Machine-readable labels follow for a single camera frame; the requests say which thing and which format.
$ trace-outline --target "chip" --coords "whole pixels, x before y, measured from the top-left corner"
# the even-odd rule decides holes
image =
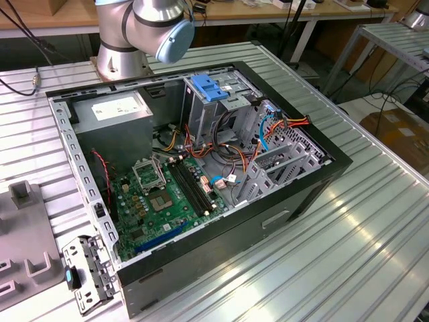
[[[144,235],[144,232],[141,229],[137,229],[137,230],[131,232],[131,236],[133,239],[140,238],[143,235]]]
[[[173,200],[166,190],[159,190],[150,194],[149,200],[156,212],[173,205]]]

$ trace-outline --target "ram slot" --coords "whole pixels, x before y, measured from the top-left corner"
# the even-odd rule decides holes
[[[182,164],[169,164],[168,169],[170,170],[174,180],[177,182],[178,186],[184,193],[186,199],[188,199],[190,205],[194,209],[195,213],[202,217],[206,211],[212,211],[211,204],[202,195],[200,187],[195,183],[195,180],[192,178],[192,175],[188,170],[183,167]]]
[[[190,185],[191,189],[196,194],[196,197],[198,198],[199,202],[202,205],[204,205],[205,210],[211,212],[212,211],[211,203],[207,200],[205,193],[202,191],[200,186],[196,183],[195,179],[192,177],[192,175],[189,172],[189,170],[187,169],[187,167],[185,167],[185,165],[183,163],[180,163],[178,165],[178,168],[179,168],[182,176],[185,178],[185,181],[186,182],[192,182],[192,184]]]

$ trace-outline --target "aluminum workbench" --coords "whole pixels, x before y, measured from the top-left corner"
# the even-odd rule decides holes
[[[365,59],[372,49],[379,46],[402,62],[401,67],[393,76],[394,81],[390,84],[388,90],[394,88],[402,80],[407,66],[411,66],[418,72],[425,72],[424,74],[429,76],[429,59],[423,56],[423,49],[429,48],[429,30],[418,32],[400,22],[359,25],[335,62],[322,89],[324,94],[329,92],[338,73],[361,37],[367,38],[369,44],[352,67],[351,74],[365,63]]]
[[[429,183],[264,47],[189,50],[155,72],[244,60],[352,159],[345,174],[289,226],[144,311],[134,321],[413,321],[429,301]],[[100,82],[89,62],[41,68],[43,91]],[[31,88],[33,70],[4,72]],[[0,189],[42,186],[58,249],[94,233],[43,93],[0,87]],[[65,282],[0,321],[80,321]],[[87,321],[126,321],[117,294]]]

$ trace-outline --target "gray plastic tray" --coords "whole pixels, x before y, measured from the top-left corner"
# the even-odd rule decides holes
[[[0,311],[61,282],[64,271],[40,188],[0,194]]]

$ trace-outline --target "wooden table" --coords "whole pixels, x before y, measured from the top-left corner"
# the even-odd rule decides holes
[[[352,12],[332,0],[325,0],[324,3],[316,5],[315,9],[302,12],[299,21],[307,21],[307,23],[291,61],[299,61],[317,21],[382,17],[382,22],[385,23],[392,19],[395,12],[397,12],[397,9],[394,7],[386,10],[372,9],[371,11]],[[287,16],[287,10],[279,9],[273,5],[252,8],[244,5],[240,0],[234,0],[232,3],[212,2],[207,5],[205,25],[285,22]],[[291,12],[290,21],[293,16],[294,11]],[[21,13],[21,17],[37,36],[93,34],[99,32],[97,11],[92,0],[68,0],[52,17],[26,12]],[[201,14],[195,13],[195,18],[197,26],[201,26],[204,23],[204,18]],[[23,37],[23,34],[5,17],[0,15],[0,38],[18,37]]]

